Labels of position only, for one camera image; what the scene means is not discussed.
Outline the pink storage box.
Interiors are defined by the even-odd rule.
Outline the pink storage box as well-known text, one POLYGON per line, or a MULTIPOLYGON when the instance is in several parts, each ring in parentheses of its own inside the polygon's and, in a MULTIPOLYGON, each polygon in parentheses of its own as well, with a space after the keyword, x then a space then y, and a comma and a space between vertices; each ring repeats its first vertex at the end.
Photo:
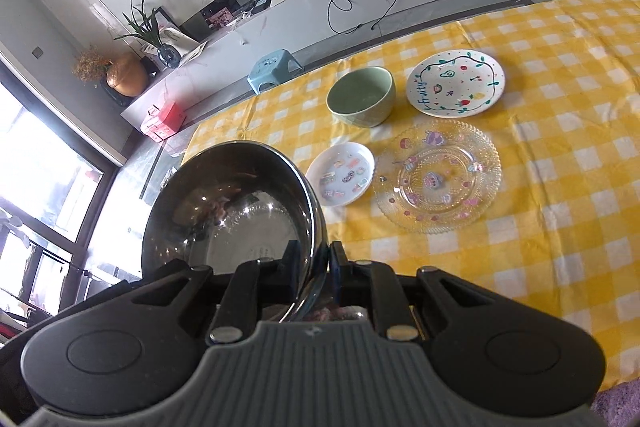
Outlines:
POLYGON ((149 110, 141 124, 141 132, 156 143, 162 143, 179 132, 186 115, 174 101, 149 110))

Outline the small white sticker plate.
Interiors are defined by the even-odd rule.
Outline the small white sticker plate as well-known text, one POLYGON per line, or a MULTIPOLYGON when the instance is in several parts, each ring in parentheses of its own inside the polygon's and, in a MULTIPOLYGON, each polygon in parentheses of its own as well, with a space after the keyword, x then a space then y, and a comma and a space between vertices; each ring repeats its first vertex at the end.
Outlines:
POLYGON ((372 183, 375 158, 363 144, 333 145, 314 158, 306 178, 320 205, 342 207, 360 198, 372 183))

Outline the white fruit pattern plate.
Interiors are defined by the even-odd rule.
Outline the white fruit pattern plate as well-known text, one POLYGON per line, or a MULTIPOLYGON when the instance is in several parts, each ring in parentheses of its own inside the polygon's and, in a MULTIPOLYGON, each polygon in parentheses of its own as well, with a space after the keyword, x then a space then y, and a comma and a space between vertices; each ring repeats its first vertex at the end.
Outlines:
POLYGON ((458 119, 484 113, 506 87, 498 61, 482 51, 453 49, 438 52, 410 72, 406 95, 420 113, 458 119))

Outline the yellow checkered tablecloth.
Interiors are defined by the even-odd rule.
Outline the yellow checkered tablecloth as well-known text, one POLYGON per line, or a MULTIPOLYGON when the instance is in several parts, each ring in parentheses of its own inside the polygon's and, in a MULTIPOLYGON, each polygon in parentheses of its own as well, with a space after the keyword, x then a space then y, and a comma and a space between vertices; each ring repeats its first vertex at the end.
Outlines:
POLYGON ((352 259, 411 274, 435 265, 563 317, 598 340, 605 384, 639 375, 639 0, 556 0, 460 20, 308 72, 207 119, 186 149, 247 139, 300 168, 354 141, 373 152, 426 116, 398 94, 384 124, 335 119, 326 94, 355 69, 382 66, 405 87, 430 55, 477 49, 506 73, 500 100, 471 124, 497 147, 502 184, 472 225, 442 234, 394 225, 370 196, 326 210, 352 259))

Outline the golden acorn vase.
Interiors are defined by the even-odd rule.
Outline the golden acorn vase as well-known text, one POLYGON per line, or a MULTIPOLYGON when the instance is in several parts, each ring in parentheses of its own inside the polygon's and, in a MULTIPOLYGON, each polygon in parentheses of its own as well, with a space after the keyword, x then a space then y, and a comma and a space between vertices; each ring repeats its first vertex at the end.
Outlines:
POLYGON ((82 82, 104 80, 108 87, 128 98, 140 95, 149 83, 148 73, 133 53, 109 58, 90 49, 76 57, 72 73, 82 82))

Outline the green ceramic bowl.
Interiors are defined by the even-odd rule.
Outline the green ceramic bowl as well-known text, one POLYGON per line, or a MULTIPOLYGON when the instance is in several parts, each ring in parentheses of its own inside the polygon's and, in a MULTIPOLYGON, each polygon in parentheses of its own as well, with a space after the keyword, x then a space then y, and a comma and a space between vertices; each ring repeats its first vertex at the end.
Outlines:
POLYGON ((392 73, 380 66, 353 70, 337 80, 326 96, 330 113, 344 124, 373 128, 392 113, 396 86, 392 73))

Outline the clear glass patterned plate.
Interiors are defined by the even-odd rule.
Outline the clear glass patterned plate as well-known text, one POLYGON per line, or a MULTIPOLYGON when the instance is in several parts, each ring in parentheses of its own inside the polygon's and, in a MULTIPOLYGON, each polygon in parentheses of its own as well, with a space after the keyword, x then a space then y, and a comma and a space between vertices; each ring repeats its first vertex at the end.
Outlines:
POLYGON ((463 121, 432 119, 380 146, 373 200, 394 225, 440 234, 480 219, 501 181, 498 150, 486 133, 463 121))

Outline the large orange steel bowl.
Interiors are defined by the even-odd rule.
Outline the large orange steel bowl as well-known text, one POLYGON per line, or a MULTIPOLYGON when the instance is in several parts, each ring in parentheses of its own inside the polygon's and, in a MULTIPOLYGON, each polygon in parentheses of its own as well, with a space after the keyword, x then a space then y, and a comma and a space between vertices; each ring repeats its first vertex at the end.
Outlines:
POLYGON ((145 275, 179 259, 228 274, 244 261, 281 260, 293 245, 293 297, 302 319, 319 296, 328 232, 306 176, 280 150, 254 141, 215 145, 189 159, 160 190, 141 247, 145 275))

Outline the blue glass vase plant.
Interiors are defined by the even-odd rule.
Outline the blue glass vase plant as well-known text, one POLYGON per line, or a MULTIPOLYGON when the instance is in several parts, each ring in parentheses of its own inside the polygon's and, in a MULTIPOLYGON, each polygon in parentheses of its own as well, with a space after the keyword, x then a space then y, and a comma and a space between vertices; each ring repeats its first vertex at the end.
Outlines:
POLYGON ((160 25, 157 23, 156 13, 158 9, 145 11, 145 0, 138 5, 130 6, 130 14, 122 14, 130 31, 128 34, 115 37, 115 40, 136 38, 157 52, 160 61, 168 68, 177 68, 181 62, 181 55, 171 44, 164 43, 160 36, 160 25))

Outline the light blue plastic stool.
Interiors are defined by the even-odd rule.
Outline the light blue plastic stool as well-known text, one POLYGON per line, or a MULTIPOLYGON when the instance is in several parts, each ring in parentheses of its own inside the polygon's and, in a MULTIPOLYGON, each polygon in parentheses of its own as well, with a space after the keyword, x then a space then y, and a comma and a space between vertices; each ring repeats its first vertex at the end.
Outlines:
POLYGON ((258 60, 247 76, 247 82, 255 94, 261 94, 280 86, 301 72, 303 66, 286 49, 275 50, 258 60))

